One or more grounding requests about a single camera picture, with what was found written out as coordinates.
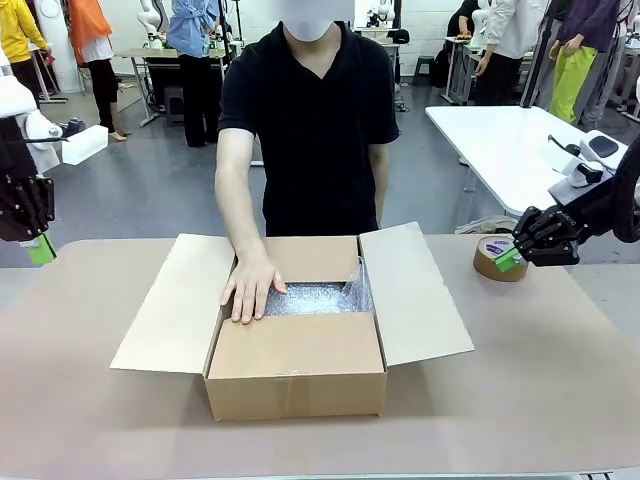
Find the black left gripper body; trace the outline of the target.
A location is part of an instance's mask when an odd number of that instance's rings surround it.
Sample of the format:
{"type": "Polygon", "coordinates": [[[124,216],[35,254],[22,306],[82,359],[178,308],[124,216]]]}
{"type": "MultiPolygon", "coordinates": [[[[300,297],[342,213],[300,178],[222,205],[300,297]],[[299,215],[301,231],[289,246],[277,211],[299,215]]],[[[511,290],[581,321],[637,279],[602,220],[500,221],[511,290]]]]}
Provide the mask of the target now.
{"type": "Polygon", "coordinates": [[[24,142],[22,131],[13,117],[0,121],[0,136],[1,177],[36,177],[37,167],[24,142]]]}

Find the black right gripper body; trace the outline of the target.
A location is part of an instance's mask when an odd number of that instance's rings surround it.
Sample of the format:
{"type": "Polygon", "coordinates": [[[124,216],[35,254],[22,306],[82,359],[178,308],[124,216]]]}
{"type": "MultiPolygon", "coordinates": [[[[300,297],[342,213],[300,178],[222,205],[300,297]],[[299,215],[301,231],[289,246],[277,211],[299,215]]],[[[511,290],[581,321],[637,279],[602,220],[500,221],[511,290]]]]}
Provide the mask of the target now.
{"type": "Polygon", "coordinates": [[[572,223],[567,237],[590,238],[612,231],[616,238],[622,238],[619,192],[619,182],[600,182],[581,188],[569,185],[564,212],[572,223]]]}

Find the person's right hand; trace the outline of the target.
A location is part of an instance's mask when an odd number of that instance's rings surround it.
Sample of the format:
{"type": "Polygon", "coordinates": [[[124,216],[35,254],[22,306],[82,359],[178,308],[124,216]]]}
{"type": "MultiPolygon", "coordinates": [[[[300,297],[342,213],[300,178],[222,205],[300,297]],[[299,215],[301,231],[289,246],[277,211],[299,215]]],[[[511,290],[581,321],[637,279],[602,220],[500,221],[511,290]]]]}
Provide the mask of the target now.
{"type": "Polygon", "coordinates": [[[242,253],[224,289],[221,304],[232,302],[231,321],[248,325],[263,318],[271,289],[287,294],[286,284],[266,251],[242,253]]]}

